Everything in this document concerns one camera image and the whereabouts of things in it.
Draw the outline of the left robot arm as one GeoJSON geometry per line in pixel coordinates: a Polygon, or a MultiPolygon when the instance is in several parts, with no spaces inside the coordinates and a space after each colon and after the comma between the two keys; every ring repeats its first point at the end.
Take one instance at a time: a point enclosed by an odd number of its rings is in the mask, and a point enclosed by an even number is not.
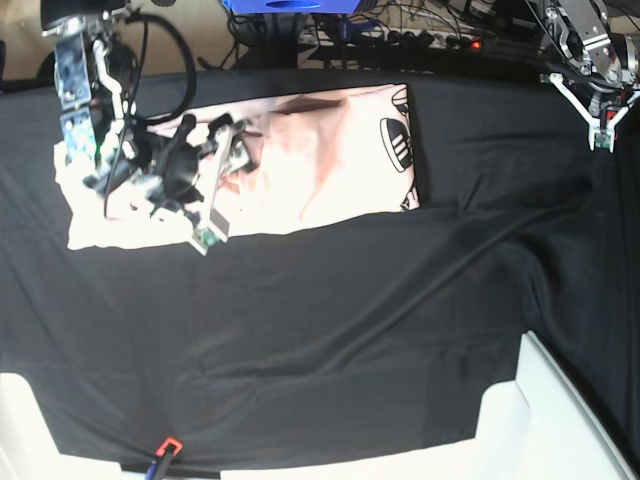
{"type": "Polygon", "coordinates": [[[603,1],[527,1],[544,35],[541,82],[567,100],[588,129],[591,150],[613,152],[617,127],[639,103],[639,45],[615,33],[603,1]]]}

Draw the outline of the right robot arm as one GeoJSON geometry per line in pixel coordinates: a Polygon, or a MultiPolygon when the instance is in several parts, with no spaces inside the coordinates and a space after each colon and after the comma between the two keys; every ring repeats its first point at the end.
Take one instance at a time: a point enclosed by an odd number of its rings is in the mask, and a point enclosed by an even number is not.
{"type": "Polygon", "coordinates": [[[229,175],[251,167],[245,124],[221,115],[203,140],[190,142],[197,79],[184,37],[168,20],[126,1],[46,1],[41,24],[56,39],[53,78],[63,139],[54,148],[54,167],[72,212],[68,248],[187,243],[206,254],[226,241],[230,224],[214,202],[229,175]],[[120,23],[159,26],[175,42],[186,91],[173,111],[138,112],[146,56],[122,42],[120,23]]]}

